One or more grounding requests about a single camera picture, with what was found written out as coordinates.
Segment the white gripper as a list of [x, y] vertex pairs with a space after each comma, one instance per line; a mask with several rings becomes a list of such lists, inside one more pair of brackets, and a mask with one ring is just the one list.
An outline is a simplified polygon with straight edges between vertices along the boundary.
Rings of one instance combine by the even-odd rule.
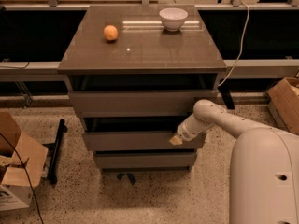
[[212, 126], [212, 123], [202, 121], [194, 114], [191, 114], [179, 124], [177, 134], [174, 134], [169, 139], [169, 142], [174, 146], [182, 145], [183, 141], [192, 141], [200, 133], [207, 131]]

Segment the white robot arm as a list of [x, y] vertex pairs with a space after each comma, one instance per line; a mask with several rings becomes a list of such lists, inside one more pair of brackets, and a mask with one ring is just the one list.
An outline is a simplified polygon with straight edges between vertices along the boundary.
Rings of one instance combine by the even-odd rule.
[[235, 138], [229, 224], [299, 224], [299, 136], [200, 100], [170, 143], [190, 142], [213, 125]]

